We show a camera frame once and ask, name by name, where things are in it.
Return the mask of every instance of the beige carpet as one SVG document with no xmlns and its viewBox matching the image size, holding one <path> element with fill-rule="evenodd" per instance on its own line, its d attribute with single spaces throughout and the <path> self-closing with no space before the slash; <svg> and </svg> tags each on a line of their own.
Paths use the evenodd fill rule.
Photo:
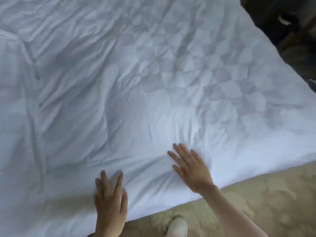
<svg viewBox="0 0 316 237">
<path fill-rule="evenodd" d="M 316 236 L 316 162 L 233 184 L 222 190 L 270 237 Z M 162 237 L 177 215 L 189 225 L 188 237 L 224 236 L 204 200 L 127 222 L 122 237 Z"/>
</svg>

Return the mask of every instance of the white bedsheet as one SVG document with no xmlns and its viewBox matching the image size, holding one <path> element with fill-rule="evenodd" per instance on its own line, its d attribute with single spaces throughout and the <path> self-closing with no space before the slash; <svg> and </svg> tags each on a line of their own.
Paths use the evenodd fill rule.
<svg viewBox="0 0 316 237">
<path fill-rule="evenodd" d="M 0 235 L 94 231 L 94 179 L 124 171 L 128 220 L 316 160 L 316 95 L 239 0 L 0 2 Z"/>
</svg>

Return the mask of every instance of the bed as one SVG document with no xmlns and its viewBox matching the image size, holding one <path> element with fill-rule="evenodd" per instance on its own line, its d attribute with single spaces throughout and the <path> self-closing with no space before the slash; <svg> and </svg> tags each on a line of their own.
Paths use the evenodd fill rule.
<svg viewBox="0 0 316 237">
<path fill-rule="evenodd" d="M 128 220 L 196 200 L 172 143 L 220 187 L 316 160 L 316 95 L 240 0 L 0 2 L 0 235 L 94 231 L 94 179 Z"/>
</svg>

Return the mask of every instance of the finger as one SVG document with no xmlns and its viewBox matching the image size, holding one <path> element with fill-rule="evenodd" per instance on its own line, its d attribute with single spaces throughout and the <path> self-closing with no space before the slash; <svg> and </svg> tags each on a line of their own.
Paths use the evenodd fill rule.
<svg viewBox="0 0 316 237">
<path fill-rule="evenodd" d="M 185 144 L 182 144 L 182 143 L 181 143 L 179 146 L 180 146 L 180 148 L 182 149 L 182 151 L 184 152 L 184 154 L 187 156 L 188 161 L 189 161 L 190 163 L 196 162 L 196 159 L 194 158 L 194 156 L 192 155 L 192 153 L 187 149 L 187 147 L 185 146 Z"/>
<path fill-rule="evenodd" d="M 102 191 L 102 187 L 101 187 L 101 180 L 99 178 L 95 179 L 95 185 L 97 187 L 97 195 L 99 198 L 103 197 L 103 191 Z"/>
<path fill-rule="evenodd" d="M 179 166 L 176 166 L 176 165 L 173 165 L 172 168 L 174 169 L 174 171 L 177 172 L 177 174 L 180 176 L 180 178 L 184 180 L 185 175 L 184 175 L 183 170 Z"/>
<path fill-rule="evenodd" d="M 116 182 L 113 197 L 115 200 L 119 201 L 122 196 L 122 183 L 123 183 L 123 172 L 118 176 L 118 180 Z"/>
<path fill-rule="evenodd" d="M 125 218 L 127 216 L 127 204 L 128 204 L 128 196 L 127 196 L 127 192 L 124 191 L 122 198 L 121 198 L 120 214 L 123 215 Z"/>
<path fill-rule="evenodd" d="M 195 150 L 191 150 L 191 153 L 195 157 L 198 163 L 204 163 L 201 157 L 198 155 L 198 153 Z"/>
<path fill-rule="evenodd" d="M 179 158 L 175 153 L 172 151 L 168 151 L 167 153 L 181 168 L 186 169 L 188 167 L 184 160 Z"/>
<path fill-rule="evenodd" d="M 104 195 L 110 196 L 112 194 L 111 185 L 109 183 L 106 172 L 104 170 L 101 171 L 101 184 L 102 184 L 102 189 L 104 191 Z"/>
<path fill-rule="evenodd" d="M 94 205 L 96 208 L 99 208 L 99 197 L 97 194 L 94 194 Z"/>
<path fill-rule="evenodd" d="M 175 151 L 178 153 L 178 155 L 181 157 L 181 159 L 184 160 L 184 162 L 190 166 L 190 160 L 187 157 L 187 155 L 183 152 L 182 148 L 180 146 L 178 146 L 177 144 L 173 144 L 173 148 L 175 149 Z"/>
</svg>

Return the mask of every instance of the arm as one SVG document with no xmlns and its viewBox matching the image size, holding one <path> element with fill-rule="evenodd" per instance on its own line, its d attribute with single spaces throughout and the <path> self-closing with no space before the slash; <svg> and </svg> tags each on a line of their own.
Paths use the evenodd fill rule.
<svg viewBox="0 0 316 237">
<path fill-rule="evenodd" d="M 184 183 L 195 193 L 199 193 L 214 211 L 227 236 L 268 237 L 255 223 L 238 211 L 214 185 L 207 166 L 194 151 L 185 145 L 173 144 L 175 153 L 168 154 L 179 166 L 172 166 Z"/>
</svg>

